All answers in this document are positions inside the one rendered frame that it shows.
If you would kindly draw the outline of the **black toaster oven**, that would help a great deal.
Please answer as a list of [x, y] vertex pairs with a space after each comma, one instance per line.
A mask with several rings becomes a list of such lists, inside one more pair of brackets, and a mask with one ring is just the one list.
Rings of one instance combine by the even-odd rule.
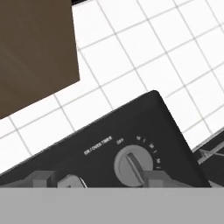
[[[87, 187], [129, 187], [117, 178], [114, 162], [116, 154], [132, 144], [150, 153], [153, 171], [164, 171], [190, 187], [210, 186], [161, 95], [153, 90], [0, 174], [0, 187], [35, 171], [54, 171], [56, 186], [75, 175]], [[145, 171], [135, 157], [129, 158], [143, 185]]]

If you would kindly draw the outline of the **brown wooden cupboard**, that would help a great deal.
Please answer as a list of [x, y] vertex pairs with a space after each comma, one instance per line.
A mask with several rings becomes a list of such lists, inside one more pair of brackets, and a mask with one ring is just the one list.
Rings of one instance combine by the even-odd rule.
[[80, 80], [71, 0], [0, 0], [0, 119]]

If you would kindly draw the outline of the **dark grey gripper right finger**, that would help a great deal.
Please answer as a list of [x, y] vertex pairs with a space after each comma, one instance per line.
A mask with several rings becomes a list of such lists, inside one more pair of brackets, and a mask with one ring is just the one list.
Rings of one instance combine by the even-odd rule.
[[149, 188], [154, 187], [182, 187], [189, 188], [190, 185], [179, 182], [171, 178], [165, 171], [145, 171], [144, 186]]

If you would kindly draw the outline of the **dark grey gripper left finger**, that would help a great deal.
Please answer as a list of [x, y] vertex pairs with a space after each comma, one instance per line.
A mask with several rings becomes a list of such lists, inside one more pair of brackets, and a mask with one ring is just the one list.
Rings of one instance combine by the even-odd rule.
[[55, 187], [55, 172], [54, 171], [34, 171], [24, 179], [11, 182], [3, 185], [3, 187], [16, 187], [16, 188], [45, 188]]

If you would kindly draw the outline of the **grey timer knob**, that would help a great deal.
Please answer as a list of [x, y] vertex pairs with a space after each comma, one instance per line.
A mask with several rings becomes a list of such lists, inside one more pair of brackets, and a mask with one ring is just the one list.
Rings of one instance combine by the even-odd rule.
[[141, 182], [137, 179], [133, 169], [132, 158], [136, 158], [144, 171], [152, 171], [154, 168], [153, 158], [150, 153], [142, 146], [132, 144], [123, 147], [115, 156], [114, 171], [122, 184], [129, 187], [139, 187]]

